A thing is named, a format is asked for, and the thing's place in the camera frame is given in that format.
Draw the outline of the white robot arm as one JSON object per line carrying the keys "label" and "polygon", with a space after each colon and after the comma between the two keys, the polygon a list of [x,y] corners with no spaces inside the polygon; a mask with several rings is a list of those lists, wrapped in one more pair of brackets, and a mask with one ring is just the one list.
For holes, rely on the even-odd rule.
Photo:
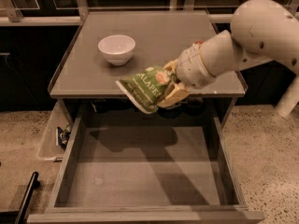
{"label": "white robot arm", "polygon": [[195,43],[164,68],[178,83],[166,89],[158,106],[167,108],[231,71],[275,60],[299,75],[299,20],[272,0],[249,0],[233,14],[230,29]]}

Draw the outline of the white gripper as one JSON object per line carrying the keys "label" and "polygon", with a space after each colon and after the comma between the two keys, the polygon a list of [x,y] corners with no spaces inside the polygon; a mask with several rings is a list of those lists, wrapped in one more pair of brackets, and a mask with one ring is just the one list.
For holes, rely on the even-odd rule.
{"label": "white gripper", "polygon": [[157,106],[167,108],[182,101],[189,96],[187,86],[202,89],[216,80],[202,62],[200,47],[200,44],[193,43],[179,55],[177,60],[170,61],[164,66],[164,70],[176,72],[176,76],[181,82],[172,83]]}

